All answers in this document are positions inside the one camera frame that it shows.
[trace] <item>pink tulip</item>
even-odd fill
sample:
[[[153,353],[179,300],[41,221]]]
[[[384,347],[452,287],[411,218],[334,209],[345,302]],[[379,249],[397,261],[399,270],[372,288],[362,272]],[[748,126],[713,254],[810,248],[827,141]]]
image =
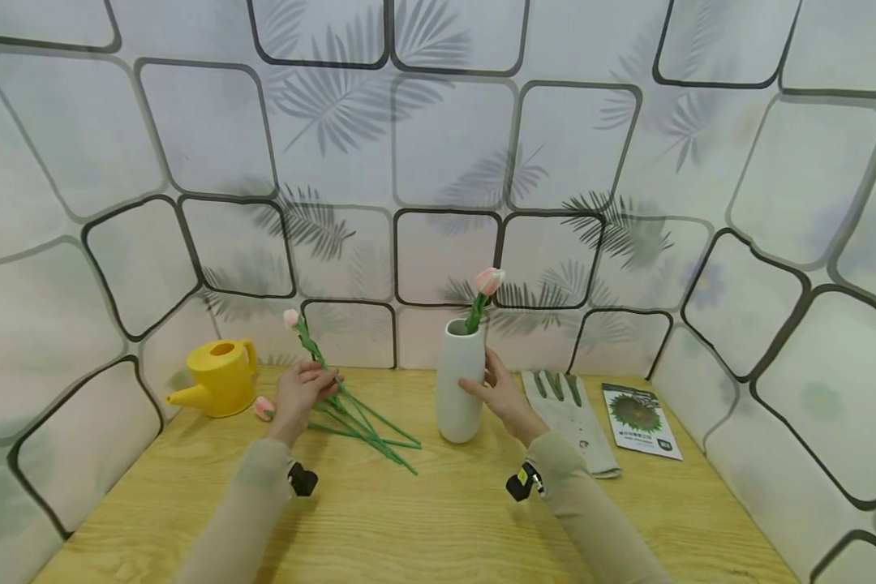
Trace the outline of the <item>pink tulip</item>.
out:
[[[298,310],[295,310],[294,308],[290,308],[289,310],[286,310],[282,313],[282,319],[286,322],[286,326],[288,326],[290,329],[294,329],[296,326],[298,326],[298,319],[301,318],[302,317],[298,315]]]
[[[496,290],[500,288],[500,284],[506,277],[506,271],[495,267],[488,267],[481,273],[477,274],[477,290],[485,296],[493,296]]]
[[[273,419],[273,416],[276,416],[276,405],[260,395],[257,401],[253,402],[253,411],[257,414],[257,418],[268,422],[270,419]]]

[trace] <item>sunflower image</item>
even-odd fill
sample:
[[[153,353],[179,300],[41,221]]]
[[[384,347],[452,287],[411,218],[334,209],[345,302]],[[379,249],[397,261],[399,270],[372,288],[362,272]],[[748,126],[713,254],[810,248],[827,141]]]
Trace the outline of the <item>sunflower image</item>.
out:
[[[640,400],[631,395],[617,395],[610,401],[610,415],[633,430],[653,434],[662,429],[662,420],[655,411],[654,400]]]

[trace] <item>white vase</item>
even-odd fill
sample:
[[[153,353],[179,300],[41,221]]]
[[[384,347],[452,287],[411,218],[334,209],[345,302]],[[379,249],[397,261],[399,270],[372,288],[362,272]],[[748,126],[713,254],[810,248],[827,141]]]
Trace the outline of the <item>white vase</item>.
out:
[[[483,383],[483,330],[465,334],[463,319],[451,320],[444,327],[436,374],[436,413],[438,432],[448,442],[463,444],[480,428],[483,402],[457,385],[457,380]]]

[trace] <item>hand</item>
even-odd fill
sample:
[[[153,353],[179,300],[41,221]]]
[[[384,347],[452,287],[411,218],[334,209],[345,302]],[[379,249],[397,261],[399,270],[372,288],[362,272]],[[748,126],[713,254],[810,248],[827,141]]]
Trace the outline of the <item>hand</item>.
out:
[[[311,407],[337,393],[337,370],[326,371],[321,363],[301,361],[279,375],[276,382],[276,417],[268,425],[267,438],[285,442],[290,448],[308,429]]]
[[[500,361],[500,356],[487,347],[486,385],[477,385],[462,377],[457,381],[465,392],[480,398],[502,420],[506,431],[528,449],[532,440],[548,432],[548,425],[532,410],[526,395],[513,381],[513,374]]]

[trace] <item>left hand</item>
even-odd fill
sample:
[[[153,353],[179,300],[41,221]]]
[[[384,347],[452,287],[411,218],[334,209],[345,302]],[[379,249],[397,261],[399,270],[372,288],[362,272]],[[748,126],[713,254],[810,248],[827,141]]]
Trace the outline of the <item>left hand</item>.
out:
[[[337,381],[344,380],[337,370],[324,370],[321,363],[301,361],[279,375],[276,382],[276,417],[268,425],[267,438],[285,442],[292,448],[308,429],[311,407],[337,393]]]

